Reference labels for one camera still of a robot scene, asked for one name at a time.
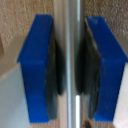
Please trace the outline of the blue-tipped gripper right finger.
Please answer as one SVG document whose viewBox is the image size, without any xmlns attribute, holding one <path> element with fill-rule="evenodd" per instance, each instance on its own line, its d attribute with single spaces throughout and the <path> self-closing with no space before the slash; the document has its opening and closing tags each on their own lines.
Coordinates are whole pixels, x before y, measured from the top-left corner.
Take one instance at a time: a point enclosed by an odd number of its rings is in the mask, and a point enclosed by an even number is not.
<svg viewBox="0 0 128 128">
<path fill-rule="evenodd" d="M 90 119 L 110 122 L 128 57 L 101 16 L 86 17 L 84 29 L 77 60 L 79 92 Z"/>
</svg>

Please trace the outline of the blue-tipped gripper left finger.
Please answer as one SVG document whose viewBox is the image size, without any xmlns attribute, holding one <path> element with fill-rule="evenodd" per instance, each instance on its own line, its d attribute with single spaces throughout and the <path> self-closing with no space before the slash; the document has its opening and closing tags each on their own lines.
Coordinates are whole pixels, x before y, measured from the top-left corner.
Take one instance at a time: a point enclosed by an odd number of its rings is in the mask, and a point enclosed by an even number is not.
<svg viewBox="0 0 128 128">
<path fill-rule="evenodd" d="M 52 16 L 37 14 L 18 57 L 31 123 L 57 118 L 57 96 L 63 93 L 61 59 Z"/>
</svg>

